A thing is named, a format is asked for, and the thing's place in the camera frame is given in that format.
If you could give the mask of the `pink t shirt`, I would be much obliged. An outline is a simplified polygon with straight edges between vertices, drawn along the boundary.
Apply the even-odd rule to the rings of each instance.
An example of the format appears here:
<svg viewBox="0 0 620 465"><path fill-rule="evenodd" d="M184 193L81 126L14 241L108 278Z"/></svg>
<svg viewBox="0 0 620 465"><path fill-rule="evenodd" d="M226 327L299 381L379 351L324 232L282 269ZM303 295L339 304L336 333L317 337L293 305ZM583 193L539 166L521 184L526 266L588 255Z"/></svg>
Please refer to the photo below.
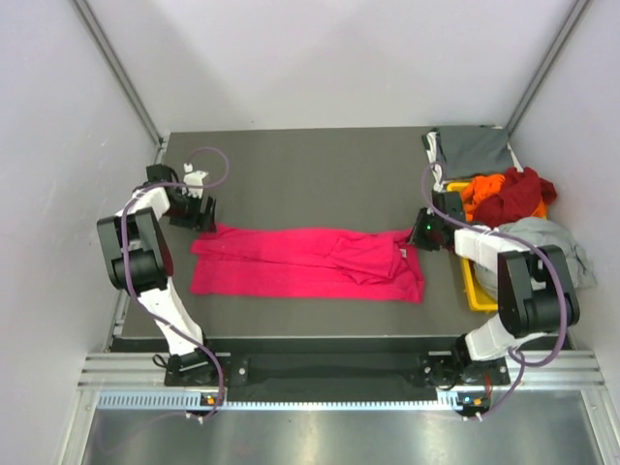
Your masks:
<svg viewBox="0 0 620 465"><path fill-rule="evenodd" d="M197 239L194 295L403 301L425 279L408 232L331 228L263 231L219 226Z"/></svg>

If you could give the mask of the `light grey t shirt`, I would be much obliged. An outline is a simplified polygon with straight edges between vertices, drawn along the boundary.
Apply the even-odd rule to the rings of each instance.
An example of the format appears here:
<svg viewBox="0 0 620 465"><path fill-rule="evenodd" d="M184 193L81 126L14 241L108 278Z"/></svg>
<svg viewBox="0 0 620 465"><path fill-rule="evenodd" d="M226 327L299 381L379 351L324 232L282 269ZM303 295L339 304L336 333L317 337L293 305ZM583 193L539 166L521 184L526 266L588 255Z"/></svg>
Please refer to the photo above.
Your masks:
<svg viewBox="0 0 620 465"><path fill-rule="evenodd" d="M500 233L524 239L535 246L560 247L565 255L573 286L576 289L589 289L597 286L594 266L588 259L585 249L563 226L544 218L527 217L503 224L497 230Z"/></svg>

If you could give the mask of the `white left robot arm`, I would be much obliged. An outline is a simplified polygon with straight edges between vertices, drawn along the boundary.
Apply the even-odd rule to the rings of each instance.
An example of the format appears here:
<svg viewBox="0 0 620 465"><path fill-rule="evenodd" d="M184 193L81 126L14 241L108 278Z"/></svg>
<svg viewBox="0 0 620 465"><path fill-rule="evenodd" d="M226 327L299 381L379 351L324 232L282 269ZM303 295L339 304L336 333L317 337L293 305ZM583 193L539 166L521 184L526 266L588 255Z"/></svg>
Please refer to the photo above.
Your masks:
<svg viewBox="0 0 620 465"><path fill-rule="evenodd" d="M220 362L205 351L203 330L189 315L173 283L174 266L160 220L193 232L214 233L217 201L204 194L209 174L184 166L179 178L169 166L146 169L147 180L125 206L97 222L111 284L133 298L155 321L169 356L155 356L169 387L216 386Z"/></svg>

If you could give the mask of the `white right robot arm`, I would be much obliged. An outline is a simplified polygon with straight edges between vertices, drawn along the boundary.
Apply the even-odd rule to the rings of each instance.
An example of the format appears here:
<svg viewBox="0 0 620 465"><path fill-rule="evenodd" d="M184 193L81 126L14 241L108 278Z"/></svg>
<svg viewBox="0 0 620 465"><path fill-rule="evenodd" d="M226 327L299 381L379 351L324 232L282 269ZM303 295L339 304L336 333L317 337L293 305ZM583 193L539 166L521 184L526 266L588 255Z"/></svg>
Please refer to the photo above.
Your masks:
<svg viewBox="0 0 620 465"><path fill-rule="evenodd" d="M496 315L459 336L450 348L451 382L471 384L488 364L510 357L523 368L547 366L562 351L580 307L562 249L530 242L465 221L455 192L422 192L409 243L424 251L447 250L497 276Z"/></svg>

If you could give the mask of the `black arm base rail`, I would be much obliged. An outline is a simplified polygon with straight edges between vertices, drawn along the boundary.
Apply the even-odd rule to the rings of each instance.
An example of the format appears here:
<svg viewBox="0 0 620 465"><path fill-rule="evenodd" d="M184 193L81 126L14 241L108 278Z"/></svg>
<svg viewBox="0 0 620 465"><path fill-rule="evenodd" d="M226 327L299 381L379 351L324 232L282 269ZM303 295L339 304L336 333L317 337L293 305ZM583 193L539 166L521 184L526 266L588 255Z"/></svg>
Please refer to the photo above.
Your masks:
<svg viewBox="0 0 620 465"><path fill-rule="evenodd" d="M228 400L428 400L433 390L510 384L505 359L457 385L449 367L457 337L220 338L208 342Z"/></svg>

